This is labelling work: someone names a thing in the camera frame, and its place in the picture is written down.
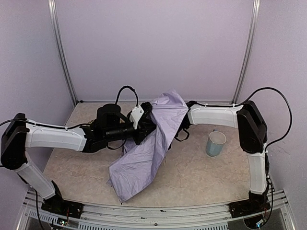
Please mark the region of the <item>lavender folding umbrella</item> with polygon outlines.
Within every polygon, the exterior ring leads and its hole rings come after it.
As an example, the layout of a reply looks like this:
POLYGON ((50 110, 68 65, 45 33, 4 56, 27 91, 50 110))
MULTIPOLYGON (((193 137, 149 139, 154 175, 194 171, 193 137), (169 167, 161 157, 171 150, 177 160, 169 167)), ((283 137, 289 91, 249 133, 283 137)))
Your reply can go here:
POLYGON ((148 187, 188 112, 182 97, 174 89, 151 101, 150 118, 156 125, 137 145, 128 140, 123 155, 109 166, 109 181, 121 203, 128 201, 148 187))

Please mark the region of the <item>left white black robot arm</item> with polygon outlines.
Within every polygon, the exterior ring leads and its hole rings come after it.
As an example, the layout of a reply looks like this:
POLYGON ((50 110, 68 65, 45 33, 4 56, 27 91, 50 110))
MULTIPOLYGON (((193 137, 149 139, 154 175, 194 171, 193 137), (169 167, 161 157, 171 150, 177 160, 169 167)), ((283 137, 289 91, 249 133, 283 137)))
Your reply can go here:
POLYGON ((31 185, 44 200, 44 208, 61 209, 66 204, 59 188, 47 179, 26 154, 27 148, 46 147, 96 153, 110 149, 110 142, 132 139, 141 142, 155 130, 156 124, 149 119, 152 111, 149 102, 137 105, 127 115, 121 107, 108 103, 97 109, 96 119, 89 124, 53 126, 26 119, 18 113, 8 120, 8 127, 1 137, 0 162, 6 169, 15 171, 31 185))

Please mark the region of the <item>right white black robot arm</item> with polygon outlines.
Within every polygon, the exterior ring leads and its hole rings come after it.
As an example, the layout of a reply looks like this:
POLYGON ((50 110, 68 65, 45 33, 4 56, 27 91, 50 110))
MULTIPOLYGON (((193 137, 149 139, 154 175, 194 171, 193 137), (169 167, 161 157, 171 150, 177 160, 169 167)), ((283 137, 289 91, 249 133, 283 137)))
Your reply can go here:
POLYGON ((249 202, 267 202, 269 190, 269 160, 266 152, 267 125, 253 101, 241 105, 212 105, 196 101, 187 102, 188 113, 183 118, 178 132, 184 131, 189 137, 191 125, 218 125, 238 130, 239 144, 248 158, 250 172, 249 202))

